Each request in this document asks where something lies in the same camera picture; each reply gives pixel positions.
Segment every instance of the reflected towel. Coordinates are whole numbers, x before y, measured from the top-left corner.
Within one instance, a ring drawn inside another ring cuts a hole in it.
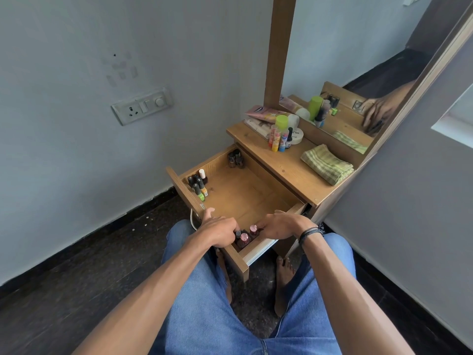
[[[360,152],[361,154],[365,154],[366,150],[368,149],[368,147],[362,146],[352,138],[348,137],[345,133],[342,133],[340,131],[335,131],[332,136],[334,136],[339,141],[342,141],[347,146],[352,147],[354,150]]]
[[[337,185],[353,172],[353,165],[335,157],[325,144],[304,152],[300,159],[331,185]]]

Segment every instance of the mirror frame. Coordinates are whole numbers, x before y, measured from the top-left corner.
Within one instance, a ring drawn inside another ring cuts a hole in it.
[[[295,8],[296,0],[273,0],[263,105],[281,111],[287,111],[279,105],[279,98],[284,79]],[[394,116],[389,118],[383,125],[381,131],[376,135],[364,154],[355,151],[327,132],[314,127],[313,124],[301,118],[299,128],[304,132],[304,137],[315,144],[326,144],[330,152],[335,156],[352,163],[353,167],[358,169],[377,153],[383,143],[386,142],[417,104],[417,101],[424,95],[429,86],[449,64],[450,60],[457,54],[458,50],[463,47],[472,33],[473,2],[466,8],[452,31],[442,42],[437,52],[435,52],[421,75],[417,78],[414,86],[397,107]]]

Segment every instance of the denim fabric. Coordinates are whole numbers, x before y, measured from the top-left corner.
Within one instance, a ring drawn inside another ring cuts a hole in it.
[[[162,263],[194,232],[188,220],[169,231]],[[355,276],[353,252],[344,238],[325,235],[330,248]],[[268,339],[238,320],[225,295],[227,282],[211,248],[179,292],[150,354],[340,354],[314,273],[305,257],[284,289],[287,311]]]

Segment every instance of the person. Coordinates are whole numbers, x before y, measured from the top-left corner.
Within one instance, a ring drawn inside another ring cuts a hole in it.
[[[296,272],[278,258],[275,311],[282,317],[268,339],[254,336],[230,307],[225,268],[214,250],[233,243],[240,227],[233,218],[213,218],[213,211],[205,211],[197,231],[188,220],[171,228],[162,265],[75,354],[413,354],[357,282],[347,241],[279,211],[257,222],[263,237],[315,233],[301,240],[305,256]]]
[[[416,80],[408,82],[381,98],[369,98],[362,103],[361,108],[364,110],[366,107],[363,127],[368,135],[373,135],[381,129],[381,126],[394,114],[415,82]]]

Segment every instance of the bare foot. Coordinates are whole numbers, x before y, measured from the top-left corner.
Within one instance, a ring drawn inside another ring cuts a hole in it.
[[[284,315],[287,309],[287,300],[284,298],[282,289],[289,283],[296,271],[289,262],[289,258],[285,261],[278,256],[276,259],[276,300],[274,302],[274,312],[277,316],[281,317]]]
[[[227,281],[225,293],[227,295],[228,304],[232,304],[232,286],[230,285],[230,278],[228,278],[227,268],[225,268],[225,259],[223,257],[223,253],[219,249],[216,249],[215,252],[217,253],[217,263],[222,269],[223,274],[225,275],[225,280]]]

